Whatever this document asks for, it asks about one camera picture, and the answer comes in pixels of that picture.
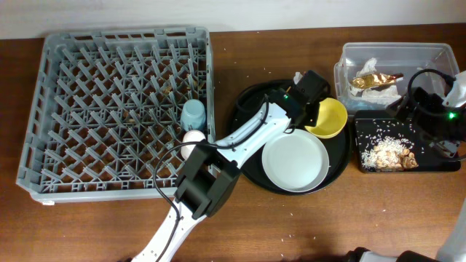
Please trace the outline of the yellow plastic bowl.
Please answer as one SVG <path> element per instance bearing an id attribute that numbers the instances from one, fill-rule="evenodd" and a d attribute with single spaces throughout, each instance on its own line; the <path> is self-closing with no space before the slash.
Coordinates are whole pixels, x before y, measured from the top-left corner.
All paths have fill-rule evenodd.
<path id="1" fill-rule="evenodd" d="M 329 139 L 343 130 L 347 120 L 345 106 L 334 98 L 326 98 L 320 101 L 316 125 L 305 126 L 304 129 L 318 138 Z"/>

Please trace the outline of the white paper napkin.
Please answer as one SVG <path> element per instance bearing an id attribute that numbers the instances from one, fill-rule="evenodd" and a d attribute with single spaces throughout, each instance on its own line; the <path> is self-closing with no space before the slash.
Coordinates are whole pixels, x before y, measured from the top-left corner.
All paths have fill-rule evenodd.
<path id="1" fill-rule="evenodd" d="M 373 100 L 373 99 L 389 100 L 389 99 L 398 99 L 398 98 L 400 98 L 400 94 L 398 92 L 398 88 L 397 88 L 396 84 L 398 82 L 401 82 L 403 80 L 403 78 L 401 80 L 398 80 L 394 84 L 388 84 L 388 85 L 375 87 L 375 88 L 371 88 L 371 89 L 367 89 L 367 90 L 362 90 L 362 89 L 359 89 L 359 88 L 355 88 L 355 87 L 353 87 L 351 85 L 351 81 L 356 77 L 364 76 L 366 74 L 381 73 L 381 72 L 377 71 L 376 64 L 377 64 L 377 59 L 374 58 L 374 57 L 367 60 L 366 63 L 364 64 L 363 68 L 360 71 L 358 71 L 356 73 L 356 76 L 353 77 L 349 81 L 349 85 L 350 85 L 349 90 L 350 90 L 351 94 L 353 96 L 355 96 L 355 97 L 361 97 L 361 98 L 364 98 L 366 100 Z"/>

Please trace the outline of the gold brown snack wrapper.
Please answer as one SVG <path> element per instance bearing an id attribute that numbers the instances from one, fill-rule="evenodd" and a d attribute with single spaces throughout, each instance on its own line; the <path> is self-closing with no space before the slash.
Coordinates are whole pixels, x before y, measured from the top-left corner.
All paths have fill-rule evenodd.
<path id="1" fill-rule="evenodd" d="M 367 90 L 375 87 L 380 87 L 388 84 L 394 84 L 398 80 L 403 78 L 403 74 L 382 74 L 382 73 L 374 73 L 374 74 L 366 74 L 364 76 L 359 76 L 354 78 L 351 81 L 351 85 L 355 88 L 359 88 L 362 90 Z"/>

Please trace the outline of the food scraps and rice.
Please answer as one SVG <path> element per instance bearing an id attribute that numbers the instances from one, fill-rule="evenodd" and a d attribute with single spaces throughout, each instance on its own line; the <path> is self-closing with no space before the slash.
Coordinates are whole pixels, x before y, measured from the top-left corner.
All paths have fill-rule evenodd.
<path id="1" fill-rule="evenodd" d="M 414 153 L 415 143 L 401 132 L 391 135 L 395 126 L 385 127 L 375 124 L 374 131 L 362 131 L 358 136 L 365 142 L 358 141 L 361 167 L 370 172 L 399 172 L 415 169 L 419 166 Z"/>

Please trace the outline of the grey round plate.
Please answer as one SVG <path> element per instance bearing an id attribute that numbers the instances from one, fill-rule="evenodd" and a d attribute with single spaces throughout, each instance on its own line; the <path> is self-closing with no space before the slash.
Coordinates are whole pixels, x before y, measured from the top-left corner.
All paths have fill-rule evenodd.
<path id="1" fill-rule="evenodd" d="M 261 162 L 268 179 L 291 193 L 304 193 L 316 188 L 325 180 L 330 167 L 323 143 L 303 130 L 283 133 L 267 142 Z"/>

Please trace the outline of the light blue plastic cup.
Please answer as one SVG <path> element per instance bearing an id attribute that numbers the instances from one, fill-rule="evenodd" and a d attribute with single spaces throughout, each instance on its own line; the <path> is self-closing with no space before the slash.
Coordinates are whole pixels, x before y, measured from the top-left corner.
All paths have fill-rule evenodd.
<path id="1" fill-rule="evenodd" d="M 184 103 L 181 112 L 181 127 L 185 131 L 203 130 L 206 124 L 206 110 L 200 100 L 191 99 Z"/>

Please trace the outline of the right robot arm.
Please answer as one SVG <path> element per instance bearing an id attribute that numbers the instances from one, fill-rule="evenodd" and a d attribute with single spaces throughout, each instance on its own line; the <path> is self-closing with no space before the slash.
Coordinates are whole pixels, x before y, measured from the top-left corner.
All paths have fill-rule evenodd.
<path id="1" fill-rule="evenodd" d="M 459 144 L 465 141 L 465 74 L 438 70 L 451 88 L 446 98 L 414 87 L 384 110 L 359 110 L 354 115 L 356 146 L 364 172 L 433 172 L 459 164 Z"/>

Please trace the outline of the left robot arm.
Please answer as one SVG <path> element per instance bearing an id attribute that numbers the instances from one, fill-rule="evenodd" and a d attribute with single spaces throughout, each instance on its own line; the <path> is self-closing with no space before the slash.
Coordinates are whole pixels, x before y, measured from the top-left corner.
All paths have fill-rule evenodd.
<path id="1" fill-rule="evenodd" d="M 175 182 L 169 213 L 135 261 L 171 261 L 194 227 L 225 204 L 241 167 L 257 151 L 266 176 L 279 188 L 301 193 L 319 186 L 328 173 L 328 152 L 304 127 L 316 125 L 321 96 L 329 87 L 308 71 L 265 95 L 256 114 L 225 138 L 180 144 L 193 150 Z"/>

